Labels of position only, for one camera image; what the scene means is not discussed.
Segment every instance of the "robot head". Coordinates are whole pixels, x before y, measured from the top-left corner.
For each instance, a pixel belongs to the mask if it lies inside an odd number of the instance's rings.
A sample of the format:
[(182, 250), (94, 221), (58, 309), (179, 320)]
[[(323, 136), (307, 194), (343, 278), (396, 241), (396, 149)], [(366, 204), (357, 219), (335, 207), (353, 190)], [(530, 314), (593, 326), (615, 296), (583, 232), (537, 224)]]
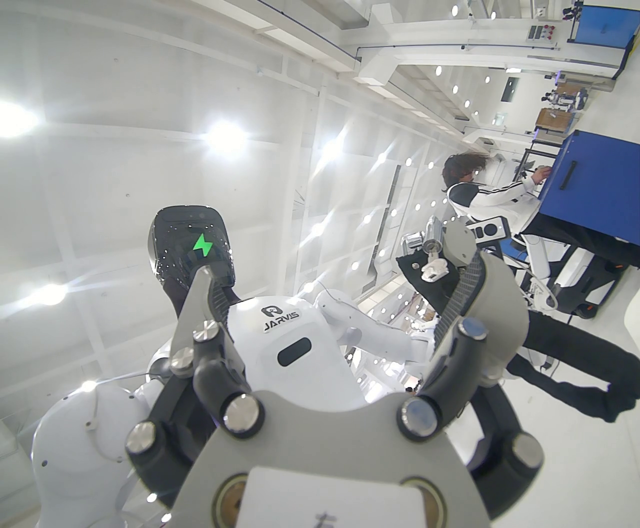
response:
[(156, 214), (148, 239), (151, 268), (176, 312), (198, 268), (210, 265), (217, 283), (236, 283), (225, 223), (219, 212), (205, 205), (174, 205)]

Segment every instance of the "silver bolt head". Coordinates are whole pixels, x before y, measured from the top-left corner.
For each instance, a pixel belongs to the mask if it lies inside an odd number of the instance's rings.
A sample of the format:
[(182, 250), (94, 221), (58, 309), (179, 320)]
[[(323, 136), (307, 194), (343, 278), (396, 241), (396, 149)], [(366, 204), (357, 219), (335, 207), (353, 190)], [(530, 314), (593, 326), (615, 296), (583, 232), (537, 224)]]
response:
[(211, 339), (213, 339), (215, 336), (218, 335), (219, 329), (220, 329), (220, 326), (213, 319), (204, 321), (203, 323), (200, 323), (196, 327), (196, 329), (193, 331), (193, 338), (198, 343), (204, 343), (206, 341), (210, 341)]
[(407, 430), (421, 438), (429, 438), (438, 429), (438, 416), (429, 402), (413, 396), (400, 407), (400, 418)]
[(249, 431), (260, 417), (260, 404), (251, 394), (241, 394), (227, 406), (223, 420), (232, 433)]
[(467, 337), (476, 341), (486, 338), (486, 326), (480, 319), (475, 317), (465, 317), (458, 323), (458, 330)]
[(193, 348), (186, 346), (178, 350), (170, 358), (171, 372), (180, 376), (193, 372)]
[(127, 451), (132, 454), (144, 453), (156, 441), (156, 426), (153, 422), (140, 422), (127, 436)]
[(520, 433), (513, 439), (511, 450), (518, 460), (531, 469), (542, 466), (545, 459), (540, 443), (527, 433)]

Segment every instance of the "blue box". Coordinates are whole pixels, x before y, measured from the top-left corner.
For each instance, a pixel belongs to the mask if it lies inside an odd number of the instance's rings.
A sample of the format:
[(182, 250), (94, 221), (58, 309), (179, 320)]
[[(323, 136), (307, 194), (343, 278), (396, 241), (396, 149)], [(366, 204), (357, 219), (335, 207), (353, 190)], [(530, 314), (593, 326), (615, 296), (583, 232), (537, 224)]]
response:
[(540, 200), (543, 214), (640, 245), (640, 145), (575, 131)]

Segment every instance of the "jarvis logo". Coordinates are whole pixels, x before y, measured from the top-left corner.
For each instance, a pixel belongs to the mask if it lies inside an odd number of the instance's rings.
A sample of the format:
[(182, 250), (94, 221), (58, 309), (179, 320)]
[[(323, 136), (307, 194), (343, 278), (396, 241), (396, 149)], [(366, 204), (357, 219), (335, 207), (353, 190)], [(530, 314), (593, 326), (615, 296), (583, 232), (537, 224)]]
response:
[[(268, 312), (267, 310), (269, 308), (275, 308), (278, 311), (277, 312)], [(297, 319), (300, 316), (300, 312), (298, 310), (293, 310), (292, 312), (289, 312), (288, 314), (283, 314), (282, 310), (280, 310), (280, 308), (278, 308), (277, 306), (267, 306), (266, 308), (262, 309), (262, 312), (269, 316), (269, 317), (273, 317), (272, 320), (267, 321), (266, 323), (264, 323), (264, 327), (263, 327), (263, 331), (264, 332), (268, 332), (270, 330), (272, 330), (273, 328), (276, 328), (277, 326), (280, 326), (282, 323), (286, 323), (287, 321), (293, 321), (293, 319)]]
[(262, 313), (269, 317), (279, 316), (282, 313), (282, 309), (277, 306), (265, 306), (262, 309)]

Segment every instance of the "green lightning bolt icon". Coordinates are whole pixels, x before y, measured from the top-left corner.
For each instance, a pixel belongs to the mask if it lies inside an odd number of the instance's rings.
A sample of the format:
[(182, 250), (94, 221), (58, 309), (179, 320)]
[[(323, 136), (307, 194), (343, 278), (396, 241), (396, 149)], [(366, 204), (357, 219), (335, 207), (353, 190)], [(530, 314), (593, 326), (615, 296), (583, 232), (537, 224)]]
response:
[(204, 239), (204, 234), (202, 234), (202, 235), (200, 235), (200, 238), (196, 242), (196, 245), (194, 245), (193, 251), (202, 250), (202, 256), (206, 257), (209, 254), (209, 252), (211, 251), (211, 246), (212, 245), (213, 245), (213, 242), (207, 242)]

